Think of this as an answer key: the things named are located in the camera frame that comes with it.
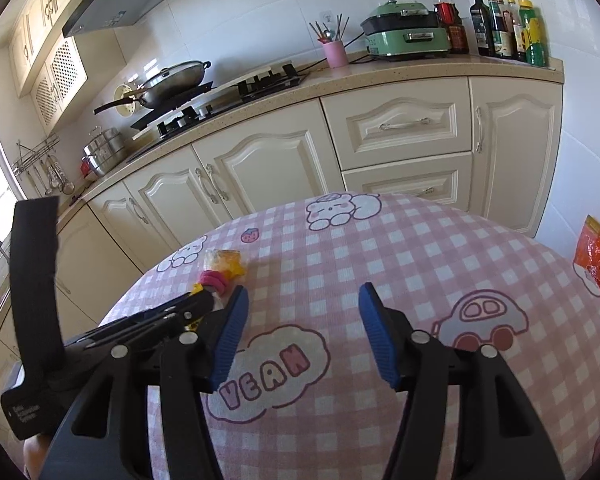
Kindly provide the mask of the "yellow pink toy wrapper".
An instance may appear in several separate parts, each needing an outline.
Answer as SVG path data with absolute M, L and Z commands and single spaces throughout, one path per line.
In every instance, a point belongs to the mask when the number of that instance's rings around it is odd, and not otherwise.
M 236 249 L 204 250 L 199 266 L 197 280 L 190 292 L 194 295 L 205 290 L 216 304 L 215 310 L 223 305 L 227 292 L 245 276 L 245 258 Z

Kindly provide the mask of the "pink checkered tablecloth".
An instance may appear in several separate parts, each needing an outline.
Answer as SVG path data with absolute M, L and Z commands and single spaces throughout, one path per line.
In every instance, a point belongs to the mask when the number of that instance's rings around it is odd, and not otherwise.
M 569 479 L 600 456 L 600 290 L 531 238 L 401 194 L 331 193 L 204 232 L 110 310 L 188 292 L 203 257 L 245 259 L 249 318 L 226 382 L 203 400 L 228 479 L 378 479 L 405 402 L 380 377 L 358 289 L 443 344 L 492 344 Z

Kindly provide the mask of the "red container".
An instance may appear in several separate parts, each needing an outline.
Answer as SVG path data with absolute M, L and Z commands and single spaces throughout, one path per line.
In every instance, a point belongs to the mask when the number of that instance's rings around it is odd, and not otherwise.
M 98 179 L 97 174 L 95 174 L 94 170 L 92 170 L 87 157 L 83 157 L 80 160 L 80 172 L 86 181 L 94 181 Z

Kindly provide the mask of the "steel steamer pot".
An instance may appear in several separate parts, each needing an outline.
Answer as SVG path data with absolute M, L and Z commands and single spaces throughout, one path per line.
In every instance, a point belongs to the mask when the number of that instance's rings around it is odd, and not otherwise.
M 83 147 L 83 162 L 97 176 L 103 177 L 126 158 L 122 133 L 117 128 L 90 130 L 89 142 Z

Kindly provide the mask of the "cream lower cabinets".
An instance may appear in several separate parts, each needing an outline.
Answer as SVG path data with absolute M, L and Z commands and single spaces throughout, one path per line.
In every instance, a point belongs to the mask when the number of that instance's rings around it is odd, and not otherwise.
M 562 122 L 562 63 L 369 63 L 151 141 L 60 222 L 65 337 L 94 327 L 140 274 L 221 224 L 328 193 L 404 193 L 534 235 Z

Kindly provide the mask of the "black gas stove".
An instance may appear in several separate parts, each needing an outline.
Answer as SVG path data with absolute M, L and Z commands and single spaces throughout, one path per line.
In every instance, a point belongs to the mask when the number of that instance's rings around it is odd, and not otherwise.
M 143 136 L 168 139 L 211 118 L 274 93 L 294 88 L 307 77 L 309 70 L 299 70 L 291 62 L 265 66 L 247 76 L 210 88 L 187 102 L 178 101 L 158 116 L 158 110 L 142 116 L 132 124 L 132 140 Z

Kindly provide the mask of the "black wok with lid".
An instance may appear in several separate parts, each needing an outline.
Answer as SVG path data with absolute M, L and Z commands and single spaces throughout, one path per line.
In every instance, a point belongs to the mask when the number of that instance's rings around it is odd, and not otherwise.
M 103 104 L 94 109 L 98 115 L 110 108 L 138 102 L 141 106 L 159 107 L 169 99 L 200 86 L 211 61 L 187 61 L 162 68 L 155 76 L 146 80 L 137 89 L 126 91 L 121 99 Z

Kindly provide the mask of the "pink utensil holder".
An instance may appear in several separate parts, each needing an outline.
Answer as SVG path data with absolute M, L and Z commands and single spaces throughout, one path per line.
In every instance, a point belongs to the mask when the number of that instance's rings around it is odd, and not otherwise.
M 324 56 L 330 68 L 340 68 L 349 64 L 347 52 L 341 40 L 331 40 L 323 43 Z

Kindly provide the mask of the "green bottle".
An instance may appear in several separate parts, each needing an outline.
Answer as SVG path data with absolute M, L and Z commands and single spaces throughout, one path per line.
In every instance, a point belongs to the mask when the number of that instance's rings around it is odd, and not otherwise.
M 543 40 L 541 22 L 536 15 L 535 7 L 530 0 L 518 0 L 519 15 L 524 30 L 524 50 L 527 62 L 538 67 L 547 66 L 547 54 Z

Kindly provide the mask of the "green electric cooker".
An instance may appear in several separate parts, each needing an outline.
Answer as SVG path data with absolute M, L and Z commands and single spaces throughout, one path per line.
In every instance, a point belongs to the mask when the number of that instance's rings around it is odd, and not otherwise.
M 451 43 L 437 13 L 420 2 L 389 0 L 361 23 L 367 52 L 373 58 L 396 60 L 447 55 Z

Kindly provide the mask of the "cream upper cabinet left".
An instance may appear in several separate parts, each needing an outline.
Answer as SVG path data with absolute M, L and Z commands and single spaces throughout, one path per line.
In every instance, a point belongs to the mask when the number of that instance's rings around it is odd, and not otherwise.
M 9 53 L 16 95 L 29 96 L 45 133 L 71 122 L 120 57 L 113 32 L 68 37 L 62 27 L 82 0 L 27 0 Z

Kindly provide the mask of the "dark soy sauce bottle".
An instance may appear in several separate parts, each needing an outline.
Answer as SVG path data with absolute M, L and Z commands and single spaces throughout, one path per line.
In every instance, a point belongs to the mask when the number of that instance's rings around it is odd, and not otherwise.
M 494 58 L 495 47 L 489 8 L 483 0 L 475 0 L 470 7 L 470 15 L 472 24 L 474 24 L 479 54 Z

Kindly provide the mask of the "red sauce bottle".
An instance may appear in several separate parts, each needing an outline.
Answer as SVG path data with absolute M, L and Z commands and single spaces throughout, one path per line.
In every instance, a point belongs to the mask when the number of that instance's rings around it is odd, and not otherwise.
M 434 0 L 437 18 L 449 36 L 451 52 L 453 54 L 468 54 L 469 44 L 466 30 L 460 12 L 458 12 L 453 0 Z

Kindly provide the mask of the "orange bag on wall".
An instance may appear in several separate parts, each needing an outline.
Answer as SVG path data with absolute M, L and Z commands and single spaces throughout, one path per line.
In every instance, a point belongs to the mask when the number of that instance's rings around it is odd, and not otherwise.
M 592 216 L 585 219 L 572 266 L 588 291 L 600 297 L 600 222 Z

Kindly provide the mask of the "wall utensil rack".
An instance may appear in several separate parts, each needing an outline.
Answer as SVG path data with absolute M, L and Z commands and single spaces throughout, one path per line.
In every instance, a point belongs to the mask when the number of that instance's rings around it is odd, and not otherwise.
M 34 148 L 22 141 L 16 141 L 18 157 L 12 165 L 13 175 L 19 181 L 27 181 L 39 196 L 63 194 L 71 196 L 76 191 L 75 184 L 65 174 L 56 148 L 60 140 L 55 135 L 47 136 Z

